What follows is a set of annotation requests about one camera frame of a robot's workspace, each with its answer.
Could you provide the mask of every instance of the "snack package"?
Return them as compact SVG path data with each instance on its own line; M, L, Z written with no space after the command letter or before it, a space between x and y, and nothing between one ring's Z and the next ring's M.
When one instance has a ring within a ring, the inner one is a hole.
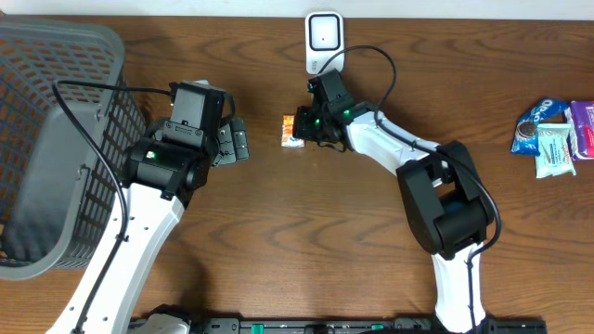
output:
M574 163L569 154L570 124L538 125L538 146L540 156L536 159L536 178L556 176L571 172L575 175Z
M574 101L565 111L569 130L569 147L575 161L594 159L594 102Z
M293 122L295 116L283 115L282 117L282 138L280 139L280 145L284 148L303 148L305 142L303 139L297 139L293 137Z
M563 101L545 98L530 111L527 111L516 125L516 134L513 137L511 153L538 157L538 131L540 121L555 116L569 109Z

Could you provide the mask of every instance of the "wooden table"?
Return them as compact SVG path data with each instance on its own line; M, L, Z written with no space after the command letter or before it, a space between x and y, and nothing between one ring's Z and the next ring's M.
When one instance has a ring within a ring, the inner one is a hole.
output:
M371 159L309 145L280 146L281 119L310 103L302 19L69 17L125 41L129 84L166 88L208 79L232 92L248 128L248 161L212 170L163 246L135 315L161 303L245 317L429 314L429 254L407 226L394 177ZM485 309L542 316L550 333L594 330L594 162L577 176L535 178L510 155L516 119L543 96L594 97L594 24L347 19L347 45L376 45L397 62L384 111L422 137L471 151L504 219L482 258ZM390 80L370 51L346 57L357 100ZM138 95L153 117L161 96ZM3 333L48 329L83 271L0 282Z

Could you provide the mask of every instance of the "laundry basket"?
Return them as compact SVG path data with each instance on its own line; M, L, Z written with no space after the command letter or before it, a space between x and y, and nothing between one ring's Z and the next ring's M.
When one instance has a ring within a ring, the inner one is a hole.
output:
M0 55L0 278L86 266L115 188L57 105L51 83L123 85L123 43L101 26L2 17ZM133 96L59 90L118 173L123 151L145 130Z

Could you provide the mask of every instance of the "purple package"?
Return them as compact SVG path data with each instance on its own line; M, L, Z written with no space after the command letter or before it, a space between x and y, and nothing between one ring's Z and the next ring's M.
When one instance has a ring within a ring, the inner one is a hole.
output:
M565 120L572 125L567 138L572 158L594 159L594 101L573 101L565 111Z

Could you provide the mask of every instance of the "blue package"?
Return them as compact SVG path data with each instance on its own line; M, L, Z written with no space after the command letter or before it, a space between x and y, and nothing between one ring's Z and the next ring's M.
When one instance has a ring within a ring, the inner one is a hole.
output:
M545 98L527 111L516 124L516 133L510 152L527 156L540 156L538 152L538 125L569 108L569 104L552 98Z

